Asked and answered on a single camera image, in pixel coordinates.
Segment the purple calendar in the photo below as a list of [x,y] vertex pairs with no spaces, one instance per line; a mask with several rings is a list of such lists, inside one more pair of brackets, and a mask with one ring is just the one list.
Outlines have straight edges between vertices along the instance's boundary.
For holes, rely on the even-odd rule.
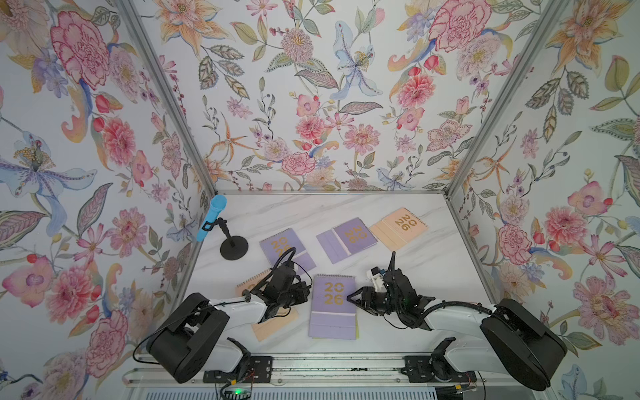
[[307,272],[310,272],[317,266],[307,248],[292,228],[265,238],[259,244],[271,267],[290,248],[296,249],[296,253],[293,255],[293,261],[300,264]]
[[361,218],[350,219],[320,233],[317,240],[332,264],[337,264],[378,243]]
[[355,340],[356,306],[348,295],[356,291],[354,276],[319,274],[313,278],[313,299],[309,320],[310,338]]

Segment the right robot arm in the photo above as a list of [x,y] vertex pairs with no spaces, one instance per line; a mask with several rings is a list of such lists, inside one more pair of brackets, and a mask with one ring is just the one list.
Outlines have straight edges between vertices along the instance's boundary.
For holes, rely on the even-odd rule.
[[563,340],[512,299],[483,306],[420,295],[399,269],[374,268],[370,278],[371,286],[350,293],[349,303],[376,317],[395,314],[404,328],[448,333],[429,355],[438,381],[501,373],[543,392],[567,355]]

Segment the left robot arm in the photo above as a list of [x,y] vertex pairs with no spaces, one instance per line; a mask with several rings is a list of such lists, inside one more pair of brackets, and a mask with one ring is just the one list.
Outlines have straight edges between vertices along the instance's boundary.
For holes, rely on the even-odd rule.
[[308,301],[313,280],[298,275],[294,261],[278,262],[253,288],[238,298],[210,300],[190,294],[168,320],[142,341],[153,362],[177,383],[201,371],[223,375],[229,383],[252,376],[251,353],[227,331],[288,316]]

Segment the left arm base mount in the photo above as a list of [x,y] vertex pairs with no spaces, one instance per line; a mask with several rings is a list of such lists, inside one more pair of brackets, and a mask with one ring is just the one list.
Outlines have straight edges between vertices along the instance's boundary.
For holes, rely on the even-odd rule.
[[273,373],[273,357],[249,356],[242,359],[230,373],[222,371],[205,371],[203,382],[209,384],[223,383],[270,383]]

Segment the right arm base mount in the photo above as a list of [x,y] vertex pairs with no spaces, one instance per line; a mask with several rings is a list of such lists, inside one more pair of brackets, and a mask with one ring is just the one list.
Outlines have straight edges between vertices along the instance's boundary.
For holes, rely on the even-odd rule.
[[410,383],[476,383],[475,372],[458,372],[444,357],[432,355],[406,356],[400,373],[408,377]]

